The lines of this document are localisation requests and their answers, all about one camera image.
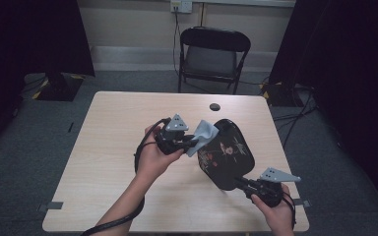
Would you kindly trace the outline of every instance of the hand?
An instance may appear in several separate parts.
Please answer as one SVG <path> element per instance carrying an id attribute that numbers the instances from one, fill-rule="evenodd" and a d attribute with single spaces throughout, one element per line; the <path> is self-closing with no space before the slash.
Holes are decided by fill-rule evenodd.
<path id="1" fill-rule="evenodd" d="M 285 193 L 290 194 L 289 188 L 285 184 L 282 184 L 282 189 Z M 291 226 L 292 211 L 287 203 L 281 201 L 278 206 L 269 207 L 256 195 L 252 195 L 251 200 L 256 207 L 265 214 L 266 221 L 275 236 L 293 235 Z"/>
<path id="2" fill-rule="evenodd" d="M 147 133 L 152 126 L 146 128 L 145 133 Z M 146 144 L 155 142 L 155 136 L 159 132 L 160 126 L 153 129 L 152 133 L 149 134 Z M 137 176 L 144 177 L 150 181 L 155 181 L 158 176 L 160 176 L 167 167 L 183 154 L 183 149 L 177 150 L 176 152 L 165 155 L 159 148 L 157 144 L 148 144 L 143 147 L 140 155 L 140 161 L 137 170 Z"/>

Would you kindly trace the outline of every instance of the gray cloth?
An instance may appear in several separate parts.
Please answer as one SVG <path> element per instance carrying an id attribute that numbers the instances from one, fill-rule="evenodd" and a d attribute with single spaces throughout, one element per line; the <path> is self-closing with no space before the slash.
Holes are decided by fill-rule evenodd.
<path id="1" fill-rule="evenodd" d="M 211 140 L 213 140 L 220 130 L 213 124 L 208 123 L 205 120 L 201 120 L 198 127 L 193 134 L 195 137 L 192 140 L 198 140 L 198 143 L 194 147 L 190 147 L 186 154 L 192 157 L 195 152 L 201 147 L 207 145 Z"/>

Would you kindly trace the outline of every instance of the electrical outlet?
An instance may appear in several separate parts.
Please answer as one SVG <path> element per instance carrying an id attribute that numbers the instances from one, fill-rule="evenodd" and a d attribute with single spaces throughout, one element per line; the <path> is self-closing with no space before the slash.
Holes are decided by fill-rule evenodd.
<path id="1" fill-rule="evenodd" d="M 170 1 L 170 12 L 179 12 L 179 9 L 182 7 L 182 1 L 171 0 Z"/>
<path id="2" fill-rule="evenodd" d="M 192 1 L 170 1 L 170 12 L 192 13 Z"/>

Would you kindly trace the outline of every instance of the baseboard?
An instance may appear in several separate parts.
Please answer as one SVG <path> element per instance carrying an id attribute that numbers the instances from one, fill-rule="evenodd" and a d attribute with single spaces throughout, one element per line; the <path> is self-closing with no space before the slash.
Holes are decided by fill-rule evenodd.
<path id="1" fill-rule="evenodd" d="M 178 68 L 179 51 L 170 48 L 92 46 L 96 71 L 169 71 Z M 251 51 L 243 71 L 271 72 L 277 52 Z"/>

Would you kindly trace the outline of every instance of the wooden table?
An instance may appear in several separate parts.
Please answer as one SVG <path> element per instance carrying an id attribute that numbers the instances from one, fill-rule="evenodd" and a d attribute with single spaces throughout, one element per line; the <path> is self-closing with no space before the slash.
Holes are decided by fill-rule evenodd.
<path id="1" fill-rule="evenodd" d="M 211 103 L 220 105 L 212 111 Z M 134 153 L 144 129 L 178 113 L 193 134 L 201 119 L 212 124 L 233 121 L 255 157 L 245 175 L 257 179 L 267 167 L 290 173 L 265 99 L 261 96 L 100 91 L 72 150 L 43 229 L 79 232 L 93 227 L 135 176 Z M 294 183 L 287 183 L 299 198 Z M 309 227 L 303 206 L 297 207 L 295 231 Z M 132 232 L 269 231 L 264 215 L 240 190 L 221 191 L 200 169 L 197 155 L 182 155 L 146 194 Z"/>

